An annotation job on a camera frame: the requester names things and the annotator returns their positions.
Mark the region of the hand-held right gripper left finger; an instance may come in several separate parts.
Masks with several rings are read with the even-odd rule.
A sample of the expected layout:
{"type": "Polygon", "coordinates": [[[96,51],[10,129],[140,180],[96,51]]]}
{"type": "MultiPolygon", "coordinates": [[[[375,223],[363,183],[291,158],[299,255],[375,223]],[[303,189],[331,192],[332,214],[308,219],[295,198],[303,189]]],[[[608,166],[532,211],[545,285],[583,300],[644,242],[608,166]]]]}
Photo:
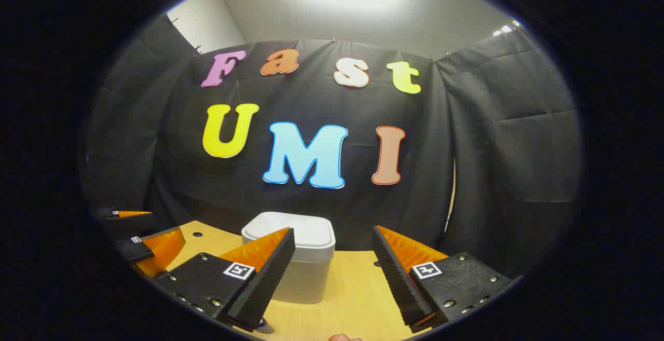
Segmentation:
{"type": "Polygon", "coordinates": [[[294,229],[285,227],[220,256],[199,253],[155,284],[212,320],[253,332],[295,250],[294,229]]]}

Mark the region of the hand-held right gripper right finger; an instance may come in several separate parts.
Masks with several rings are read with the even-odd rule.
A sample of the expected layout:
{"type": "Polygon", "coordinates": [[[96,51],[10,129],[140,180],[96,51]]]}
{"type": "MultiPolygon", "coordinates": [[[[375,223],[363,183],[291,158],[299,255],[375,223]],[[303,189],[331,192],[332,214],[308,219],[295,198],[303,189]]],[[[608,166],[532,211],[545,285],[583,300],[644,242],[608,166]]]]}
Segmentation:
{"type": "Polygon", "coordinates": [[[372,248],[413,333],[469,317],[516,282],[472,254],[448,256],[379,225],[373,227],[372,248]]]}

